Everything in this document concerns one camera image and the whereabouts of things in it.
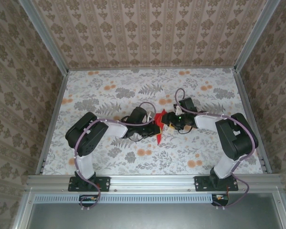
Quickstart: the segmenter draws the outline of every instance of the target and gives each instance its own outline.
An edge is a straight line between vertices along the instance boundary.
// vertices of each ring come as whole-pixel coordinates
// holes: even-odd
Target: floral tablecloth
[[[198,110],[217,114],[244,114],[231,69],[158,69],[69,72],[43,174],[74,174],[74,152],[67,130],[86,112],[118,120],[143,101],[157,112],[173,111],[174,93],[182,87]],[[143,106],[148,112],[149,105]],[[185,135],[165,127],[156,137],[140,142],[104,137],[93,151],[98,175],[208,174],[223,154],[217,133],[193,129]],[[236,173],[262,173],[255,153]]]

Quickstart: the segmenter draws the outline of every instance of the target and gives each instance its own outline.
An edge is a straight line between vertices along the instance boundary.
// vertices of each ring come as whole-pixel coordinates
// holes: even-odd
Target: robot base
[[[209,176],[194,177],[196,192],[205,191],[238,191],[237,180],[233,176],[219,179],[214,168]]]
[[[97,177],[95,174],[89,178],[89,181],[95,183],[101,192],[109,192],[110,177]],[[71,177],[68,186],[69,192],[97,192],[96,188],[88,182],[82,180],[76,173]]]

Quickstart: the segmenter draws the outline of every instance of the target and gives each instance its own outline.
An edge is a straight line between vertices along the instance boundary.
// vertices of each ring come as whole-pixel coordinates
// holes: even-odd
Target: gray leaf pattern
[[[170,112],[174,110],[174,94],[179,87],[185,89],[186,96],[192,98],[199,111],[244,114],[231,69],[69,72],[67,90],[43,173],[74,174],[74,151],[69,148],[64,136],[86,112],[93,112],[100,118],[120,120],[143,101],[152,102],[158,113],[163,109]],[[143,108],[153,112],[148,104],[144,104]],[[189,134],[180,135],[165,126],[160,144],[157,144],[155,136],[140,142],[107,136],[101,139],[92,154],[93,167],[99,175],[165,175],[208,174],[223,151],[216,132],[193,129]],[[261,172],[256,153],[242,162],[236,171]]]

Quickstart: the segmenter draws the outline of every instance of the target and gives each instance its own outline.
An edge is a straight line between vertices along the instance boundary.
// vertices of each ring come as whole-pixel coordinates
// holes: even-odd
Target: red object
[[[164,114],[166,114],[167,112],[163,109],[163,111],[161,113],[156,113],[154,119],[155,119],[155,122],[157,124],[157,126],[159,126],[161,128],[161,133],[162,133],[162,130],[163,130],[163,127],[164,127],[164,124],[161,123],[161,119],[162,119],[162,116]],[[157,135],[157,141],[158,141],[158,144],[160,144],[161,142],[161,135],[162,134],[158,134]]]

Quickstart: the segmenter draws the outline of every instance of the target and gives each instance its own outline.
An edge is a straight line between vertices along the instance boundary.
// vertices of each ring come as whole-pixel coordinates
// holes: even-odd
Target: patterned wall
[[[71,69],[234,65],[266,0],[33,0]]]
[[[17,0],[0,0],[0,229],[34,174],[62,76]]]
[[[286,190],[286,0],[241,70],[272,169]]]

